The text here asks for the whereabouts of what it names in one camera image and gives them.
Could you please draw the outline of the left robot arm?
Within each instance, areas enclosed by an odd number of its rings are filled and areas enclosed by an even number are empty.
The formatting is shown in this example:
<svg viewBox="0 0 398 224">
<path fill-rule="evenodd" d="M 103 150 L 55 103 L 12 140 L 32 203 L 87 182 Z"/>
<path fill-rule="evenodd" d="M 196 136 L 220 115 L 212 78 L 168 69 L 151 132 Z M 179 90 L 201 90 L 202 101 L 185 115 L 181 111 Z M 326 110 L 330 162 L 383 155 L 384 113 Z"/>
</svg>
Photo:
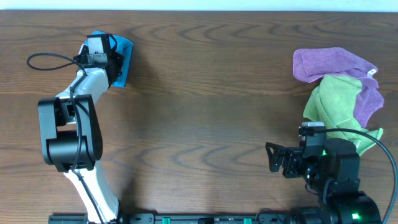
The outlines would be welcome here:
<svg viewBox="0 0 398 224">
<path fill-rule="evenodd" d="M 38 102 L 40 142 L 44 161 L 76 188 L 87 223 L 118 223 L 119 200 L 112 193 L 100 159 L 103 139 L 95 104 L 111 86 L 124 86 L 131 53 L 90 50 L 83 46 L 68 65 L 76 78 L 61 93 Z"/>
</svg>

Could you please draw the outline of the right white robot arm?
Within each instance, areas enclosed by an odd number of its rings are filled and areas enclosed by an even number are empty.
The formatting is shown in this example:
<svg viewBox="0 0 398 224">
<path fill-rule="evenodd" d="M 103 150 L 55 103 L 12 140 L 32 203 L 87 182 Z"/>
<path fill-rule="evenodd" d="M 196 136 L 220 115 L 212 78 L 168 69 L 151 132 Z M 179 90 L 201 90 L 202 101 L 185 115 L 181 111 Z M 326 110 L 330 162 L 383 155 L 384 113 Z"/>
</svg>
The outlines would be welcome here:
<svg viewBox="0 0 398 224">
<path fill-rule="evenodd" d="M 380 223 L 373 199 L 359 190 L 360 158 L 355 145 L 324 133 L 303 137 L 297 147 L 267 143 L 271 172 L 286 179 L 303 178 L 318 195 L 319 206 L 296 208 L 285 223 Z"/>
</svg>

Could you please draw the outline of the green microfiber cloth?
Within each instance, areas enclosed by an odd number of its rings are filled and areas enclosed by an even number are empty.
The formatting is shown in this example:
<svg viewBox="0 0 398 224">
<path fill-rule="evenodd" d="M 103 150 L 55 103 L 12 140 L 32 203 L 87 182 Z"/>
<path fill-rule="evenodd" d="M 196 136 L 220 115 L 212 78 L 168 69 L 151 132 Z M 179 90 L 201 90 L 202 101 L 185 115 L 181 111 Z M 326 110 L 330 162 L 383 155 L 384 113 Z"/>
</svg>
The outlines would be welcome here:
<svg viewBox="0 0 398 224">
<path fill-rule="evenodd" d="M 364 132 L 380 139 L 382 128 L 369 131 L 362 128 L 354 117 L 356 98 L 362 90 L 362 83 L 346 76 L 325 75 L 312 91 L 303 111 L 303 117 L 321 121 L 328 129 L 347 128 Z"/>
</svg>

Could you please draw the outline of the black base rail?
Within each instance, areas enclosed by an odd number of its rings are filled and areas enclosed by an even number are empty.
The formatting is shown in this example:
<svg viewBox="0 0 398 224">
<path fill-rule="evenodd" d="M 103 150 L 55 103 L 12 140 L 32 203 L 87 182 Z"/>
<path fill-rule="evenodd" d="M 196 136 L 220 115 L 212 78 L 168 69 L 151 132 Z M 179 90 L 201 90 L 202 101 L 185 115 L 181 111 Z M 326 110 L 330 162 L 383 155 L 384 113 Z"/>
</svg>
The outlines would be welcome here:
<svg viewBox="0 0 398 224">
<path fill-rule="evenodd" d="M 286 214 L 260 213 L 258 215 L 154 215 L 137 213 L 125 215 L 108 223 L 129 224 L 283 224 Z"/>
</svg>

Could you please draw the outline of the blue microfiber cloth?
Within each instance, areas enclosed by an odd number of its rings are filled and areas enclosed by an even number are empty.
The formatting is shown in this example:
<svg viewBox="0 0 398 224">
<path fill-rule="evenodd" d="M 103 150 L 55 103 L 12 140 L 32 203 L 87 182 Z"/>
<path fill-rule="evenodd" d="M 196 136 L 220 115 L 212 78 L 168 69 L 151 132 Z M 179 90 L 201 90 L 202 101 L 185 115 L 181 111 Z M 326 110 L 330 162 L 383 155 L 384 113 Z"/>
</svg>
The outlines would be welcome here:
<svg viewBox="0 0 398 224">
<path fill-rule="evenodd" d="M 94 31 L 86 36 L 83 64 L 106 71 L 109 86 L 124 88 L 129 74 L 133 42 L 125 37 Z"/>
</svg>

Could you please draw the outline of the purple microfiber cloth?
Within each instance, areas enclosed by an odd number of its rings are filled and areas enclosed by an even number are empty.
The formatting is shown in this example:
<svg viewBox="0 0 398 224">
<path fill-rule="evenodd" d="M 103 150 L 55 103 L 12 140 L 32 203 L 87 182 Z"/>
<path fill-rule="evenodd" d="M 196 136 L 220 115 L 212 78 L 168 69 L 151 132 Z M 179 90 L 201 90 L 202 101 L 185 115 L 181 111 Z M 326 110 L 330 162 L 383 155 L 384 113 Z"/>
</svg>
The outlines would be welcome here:
<svg viewBox="0 0 398 224">
<path fill-rule="evenodd" d="M 302 82 L 311 83 L 325 75 L 334 75 L 354 78 L 362 83 L 353 115 L 363 128 L 384 104 L 378 91 L 379 84 L 373 77 L 377 72 L 375 65 L 341 47 L 297 49 L 293 54 L 293 76 Z"/>
</svg>

